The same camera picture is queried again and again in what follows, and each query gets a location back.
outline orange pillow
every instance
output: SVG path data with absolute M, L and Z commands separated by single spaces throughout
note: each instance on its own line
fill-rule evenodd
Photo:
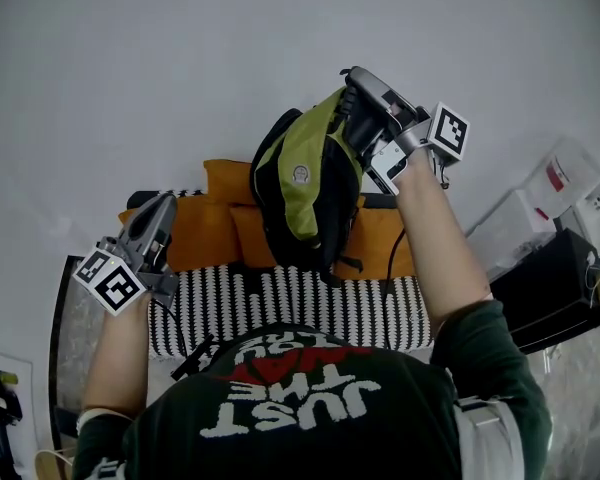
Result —
M 119 215 L 124 224 L 134 210 Z M 208 196 L 178 198 L 167 261 L 174 272 L 241 261 L 229 206 Z
M 207 170 L 207 192 L 214 200 L 229 204 L 256 204 L 249 187 L 250 163 L 205 160 L 204 168 Z
M 275 267 L 276 260 L 267 245 L 262 213 L 257 206 L 235 206 L 231 216 L 238 230 L 244 264 L 250 268 Z
M 335 265 L 335 275 L 342 279 L 385 279 L 391 249 L 402 231 L 398 210 L 360 208 L 344 256 L 362 261 L 364 270 L 341 261 Z M 413 276 L 415 270 L 407 239 L 403 238 L 396 251 L 391 277 Z

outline person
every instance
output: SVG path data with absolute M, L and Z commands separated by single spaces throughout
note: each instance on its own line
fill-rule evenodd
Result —
M 353 347 L 296 324 L 238 337 L 212 365 L 145 408 L 145 298 L 105 315 L 92 361 L 73 477 L 214 478 L 322 473 L 460 478 L 454 404 L 502 400 L 524 476 L 540 478 L 551 420 L 485 272 L 417 150 L 397 206 L 436 338 L 430 364 Z

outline plastic container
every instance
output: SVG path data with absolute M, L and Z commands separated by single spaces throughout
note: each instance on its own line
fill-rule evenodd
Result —
M 523 185 L 531 205 L 544 219 L 560 217 L 586 196 L 600 177 L 600 166 L 574 139 L 564 138 Z

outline black backpack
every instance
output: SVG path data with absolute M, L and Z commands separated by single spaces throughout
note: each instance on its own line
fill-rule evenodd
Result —
M 251 192 L 262 211 L 276 262 L 314 270 L 331 286 L 357 213 L 362 166 L 344 139 L 339 89 L 306 113 L 286 112 L 258 148 L 251 164 Z

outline backpack logo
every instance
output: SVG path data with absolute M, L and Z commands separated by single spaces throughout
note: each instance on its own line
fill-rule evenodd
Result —
M 309 183 L 309 168 L 306 165 L 297 165 L 293 170 L 293 182 L 296 185 Z

